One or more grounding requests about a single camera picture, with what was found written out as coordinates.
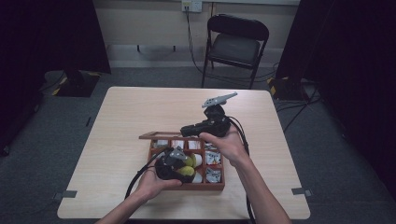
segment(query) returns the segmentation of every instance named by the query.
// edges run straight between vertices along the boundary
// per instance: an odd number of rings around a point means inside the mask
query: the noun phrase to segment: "small parts in box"
[[[189,149],[201,149],[200,141],[189,141]]]
[[[184,183],[181,187],[171,189],[224,189],[222,156],[214,146],[207,145],[204,139],[181,137],[180,133],[169,132],[146,133],[139,138],[150,140],[148,160],[153,156],[158,158],[157,176],[163,179],[177,178]]]
[[[156,140],[152,143],[153,148],[169,147],[168,140]]]
[[[206,180],[209,181],[209,183],[219,183],[221,180],[221,171],[214,170],[214,169],[211,169],[210,167],[207,167],[206,168]]]
[[[172,145],[171,145],[171,147],[181,147],[181,148],[184,148],[184,141],[172,140]]]
[[[219,165],[221,164],[221,154],[215,151],[206,151],[206,164],[208,165]]]
[[[211,144],[211,143],[205,143],[205,149],[206,150],[216,150],[216,146]]]

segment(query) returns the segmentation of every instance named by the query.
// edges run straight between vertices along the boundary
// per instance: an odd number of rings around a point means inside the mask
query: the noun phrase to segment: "wrist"
[[[237,170],[246,169],[252,164],[253,161],[249,157],[248,154],[243,155],[242,157],[238,158],[238,160],[232,162],[232,166],[235,167]]]
[[[131,203],[138,203],[140,205],[146,203],[148,200],[149,195],[143,190],[136,190],[127,198],[127,201],[130,201]]]

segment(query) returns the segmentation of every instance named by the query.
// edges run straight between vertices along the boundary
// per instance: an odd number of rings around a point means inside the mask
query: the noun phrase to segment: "wall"
[[[205,45],[206,22],[214,10],[215,13],[229,13],[262,21],[270,30],[270,39],[266,47],[283,49],[297,11],[298,6],[295,2],[283,3],[285,5],[238,3],[212,5],[204,2],[202,13],[190,13],[194,46]],[[180,1],[97,0],[94,4],[107,45],[189,45],[187,19],[185,13],[181,12]]]

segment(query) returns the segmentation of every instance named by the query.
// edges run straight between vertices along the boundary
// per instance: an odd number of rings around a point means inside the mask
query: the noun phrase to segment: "hand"
[[[171,179],[171,180],[162,180],[157,176],[155,172],[155,160],[151,162],[148,166],[148,169],[145,173],[143,173],[142,177],[139,180],[139,184],[135,192],[137,194],[142,195],[146,201],[155,198],[163,189],[168,189],[172,187],[181,186],[182,183],[180,180]]]
[[[242,144],[241,136],[239,136],[238,131],[233,125],[231,125],[226,135],[221,138],[210,133],[200,133],[199,136],[206,142],[215,145],[220,153],[230,161],[232,166],[237,165],[240,161],[248,159],[248,154]]]

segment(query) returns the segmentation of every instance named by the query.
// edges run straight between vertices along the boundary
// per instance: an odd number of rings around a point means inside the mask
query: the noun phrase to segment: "electrical outlet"
[[[181,1],[181,11],[202,12],[202,1]]]
[[[188,0],[182,0],[181,11],[192,11],[192,2]]]

